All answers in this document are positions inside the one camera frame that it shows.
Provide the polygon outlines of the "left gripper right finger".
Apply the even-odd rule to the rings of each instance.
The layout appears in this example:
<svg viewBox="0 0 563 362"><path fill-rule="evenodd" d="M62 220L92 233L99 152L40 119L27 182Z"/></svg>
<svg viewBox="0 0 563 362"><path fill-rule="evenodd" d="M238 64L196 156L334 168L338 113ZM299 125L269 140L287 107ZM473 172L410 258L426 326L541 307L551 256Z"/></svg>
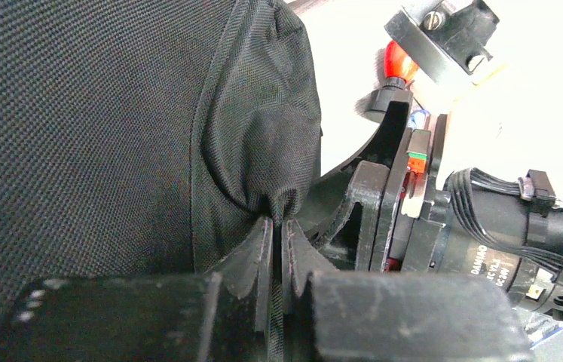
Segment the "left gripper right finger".
<svg viewBox="0 0 563 362"><path fill-rule="evenodd" d="M504 293L459 274L340 271L281 226L288 361L531 361Z"/></svg>

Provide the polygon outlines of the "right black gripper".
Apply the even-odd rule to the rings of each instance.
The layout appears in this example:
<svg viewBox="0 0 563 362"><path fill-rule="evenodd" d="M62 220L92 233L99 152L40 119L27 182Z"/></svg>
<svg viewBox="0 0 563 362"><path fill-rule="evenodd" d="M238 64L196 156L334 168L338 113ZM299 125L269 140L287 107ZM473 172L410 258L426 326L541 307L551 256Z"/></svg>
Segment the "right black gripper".
<svg viewBox="0 0 563 362"><path fill-rule="evenodd" d="M372 138L314 184L295 219L295 270L436 272L449 194L436 187L446 115L406 126L394 100Z"/></svg>

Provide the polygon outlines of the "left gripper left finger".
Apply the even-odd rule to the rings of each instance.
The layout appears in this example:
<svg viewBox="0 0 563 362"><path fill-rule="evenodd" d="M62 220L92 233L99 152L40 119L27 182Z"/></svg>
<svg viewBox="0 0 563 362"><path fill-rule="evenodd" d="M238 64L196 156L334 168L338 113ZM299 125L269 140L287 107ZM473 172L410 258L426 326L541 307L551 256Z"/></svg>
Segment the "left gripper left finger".
<svg viewBox="0 0 563 362"><path fill-rule="evenodd" d="M0 361L265 361L274 227L199 274L48 278L0 330Z"/></svg>

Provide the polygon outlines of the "red black stamp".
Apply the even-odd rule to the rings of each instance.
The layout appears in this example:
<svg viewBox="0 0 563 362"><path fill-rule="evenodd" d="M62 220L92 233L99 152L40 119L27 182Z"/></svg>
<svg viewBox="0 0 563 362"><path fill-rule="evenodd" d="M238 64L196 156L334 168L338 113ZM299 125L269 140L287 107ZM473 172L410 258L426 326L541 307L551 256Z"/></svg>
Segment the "red black stamp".
<svg viewBox="0 0 563 362"><path fill-rule="evenodd" d="M382 68L384 80L370 93L363 116L381 123L397 91L405 90L419 70L419 65L394 40L384 50Z"/></svg>

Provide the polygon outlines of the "black student backpack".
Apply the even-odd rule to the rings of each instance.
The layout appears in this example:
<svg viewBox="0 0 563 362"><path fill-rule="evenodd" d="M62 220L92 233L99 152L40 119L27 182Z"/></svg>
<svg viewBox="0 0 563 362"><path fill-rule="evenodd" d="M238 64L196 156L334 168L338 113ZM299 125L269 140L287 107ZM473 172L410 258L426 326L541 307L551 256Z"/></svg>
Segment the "black student backpack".
<svg viewBox="0 0 563 362"><path fill-rule="evenodd" d="M0 1L0 322L43 277L202 272L317 177L282 1Z"/></svg>

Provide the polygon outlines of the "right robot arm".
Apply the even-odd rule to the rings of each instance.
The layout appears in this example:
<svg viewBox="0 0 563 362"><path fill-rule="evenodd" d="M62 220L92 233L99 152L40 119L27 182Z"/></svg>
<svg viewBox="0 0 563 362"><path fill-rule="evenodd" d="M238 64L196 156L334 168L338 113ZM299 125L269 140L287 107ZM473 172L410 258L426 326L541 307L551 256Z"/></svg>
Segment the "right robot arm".
<svg viewBox="0 0 563 362"><path fill-rule="evenodd" d="M563 203L547 175L507 182L471 168L437 186L445 121L406 124L392 101L372 138L314 185L298 222L337 268L461 273L563 322Z"/></svg>

